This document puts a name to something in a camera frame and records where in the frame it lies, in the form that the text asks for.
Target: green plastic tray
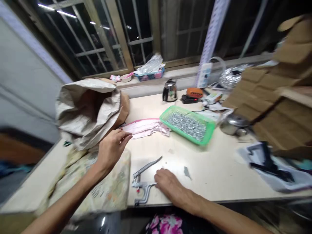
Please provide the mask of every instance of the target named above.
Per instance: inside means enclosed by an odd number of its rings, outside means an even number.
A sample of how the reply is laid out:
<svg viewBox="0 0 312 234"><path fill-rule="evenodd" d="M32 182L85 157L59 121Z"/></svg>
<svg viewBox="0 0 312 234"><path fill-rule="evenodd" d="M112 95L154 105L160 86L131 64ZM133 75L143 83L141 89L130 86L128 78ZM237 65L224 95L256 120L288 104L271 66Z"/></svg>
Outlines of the green plastic tray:
<svg viewBox="0 0 312 234"><path fill-rule="evenodd" d="M172 126L170 123L167 122L167 119L172 113L179 113L183 115L188 115L188 117L196 119L197 121L201 122L202 124L206 125L206 133L205 136L202 138L201 141L196 140L195 138L187 135L185 132L179 130L178 128ZM180 134L181 136L184 136L186 139L190 140L191 142L197 144L197 145L207 145L208 142L211 139L212 133L215 129L215 122L213 120L210 120L200 114L196 114L195 112L190 112L189 110L186 110L182 107L178 106L170 106L167 110L165 110L164 113L161 114L159 117L160 120L167 125L170 129L175 131L176 133Z"/></svg>

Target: orange device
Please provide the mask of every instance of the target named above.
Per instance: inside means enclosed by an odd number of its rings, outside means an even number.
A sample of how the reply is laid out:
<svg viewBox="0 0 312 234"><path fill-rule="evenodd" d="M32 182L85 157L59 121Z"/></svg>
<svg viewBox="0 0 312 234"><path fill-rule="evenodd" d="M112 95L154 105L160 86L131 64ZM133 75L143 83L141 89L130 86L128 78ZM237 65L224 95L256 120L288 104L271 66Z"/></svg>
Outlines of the orange device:
<svg viewBox="0 0 312 234"><path fill-rule="evenodd" d="M202 90L199 88L188 88L186 90L186 95L191 98L201 98L202 97Z"/></svg>

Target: forearm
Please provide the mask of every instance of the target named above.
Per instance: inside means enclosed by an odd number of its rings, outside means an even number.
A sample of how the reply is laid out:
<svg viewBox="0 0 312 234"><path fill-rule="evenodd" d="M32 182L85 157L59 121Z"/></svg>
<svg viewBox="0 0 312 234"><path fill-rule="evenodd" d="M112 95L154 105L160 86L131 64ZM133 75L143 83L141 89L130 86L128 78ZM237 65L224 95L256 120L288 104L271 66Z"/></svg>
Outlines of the forearm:
<svg viewBox="0 0 312 234"><path fill-rule="evenodd" d="M91 168L69 191L22 233L60 233L85 197L102 178L103 174Z"/></svg>
<svg viewBox="0 0 312 234"><path fill-rule="evenodd" d="M270 231L251 219L222 205L208 201L191 190L188 190L188 196L192 197L195 206L198 207L194 210L194 215L208 220L227 234L271 234Z"/></svg>

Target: small bowl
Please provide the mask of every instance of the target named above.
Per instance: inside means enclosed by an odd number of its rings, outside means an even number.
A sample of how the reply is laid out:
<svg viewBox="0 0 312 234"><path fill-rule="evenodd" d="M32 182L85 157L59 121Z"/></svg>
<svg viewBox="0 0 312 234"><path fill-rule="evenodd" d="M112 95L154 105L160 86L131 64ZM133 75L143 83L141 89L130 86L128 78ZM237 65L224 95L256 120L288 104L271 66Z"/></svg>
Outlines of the small bowl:
<svg viewBox="0 0 312 234"><path fill-rule="evenodd" d="M129 76L126 78L126 76L128 76L129 74L125 74L123 76L120 77L120 79L123 81L123 82L129 82L132 78L132 76Z"/></svg>

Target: blue basket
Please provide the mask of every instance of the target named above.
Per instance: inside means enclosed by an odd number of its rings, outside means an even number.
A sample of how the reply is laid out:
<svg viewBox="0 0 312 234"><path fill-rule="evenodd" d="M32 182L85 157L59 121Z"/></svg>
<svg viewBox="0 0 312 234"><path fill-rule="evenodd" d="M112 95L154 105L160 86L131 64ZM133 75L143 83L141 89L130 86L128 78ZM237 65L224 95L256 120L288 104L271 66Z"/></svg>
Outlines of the blue basket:
<svg viewBox="0 0 312 234"><path fill-rule="evenodd" d="M162 78L164 71L165 71L165 68L162 67L162 69L157 72L151 72L151 73L146 73L142 75L138 75L138 74L134 74L134 75L139 79L139 81L155 80L155 79Z"/></svg>

